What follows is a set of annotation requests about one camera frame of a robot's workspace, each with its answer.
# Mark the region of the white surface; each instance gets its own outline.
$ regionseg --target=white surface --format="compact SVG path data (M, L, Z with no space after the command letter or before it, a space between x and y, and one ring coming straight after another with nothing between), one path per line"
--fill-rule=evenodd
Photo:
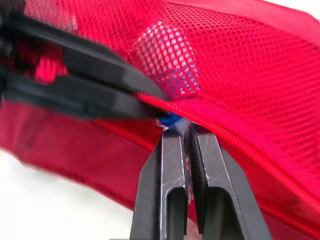
M320 1L269 2L320 19ZM90 188L23 166L0 150L0 240L128 239L132 216Z

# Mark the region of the red fabric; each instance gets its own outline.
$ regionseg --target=red fabric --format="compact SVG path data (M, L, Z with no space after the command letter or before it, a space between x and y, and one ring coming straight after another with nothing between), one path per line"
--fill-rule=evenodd
M292 228L292 240L320 239L319 22L255 0L170 1L29 0L26 13L58 27L72 19L73 32L112 48L174 101L141 100L213 131L277 219L274 239ZM59 56L44 56L37 76L56 73L65 73ZM133 207L160 136L150 122L96 126L15 104L0 114L0 144L22 161Z

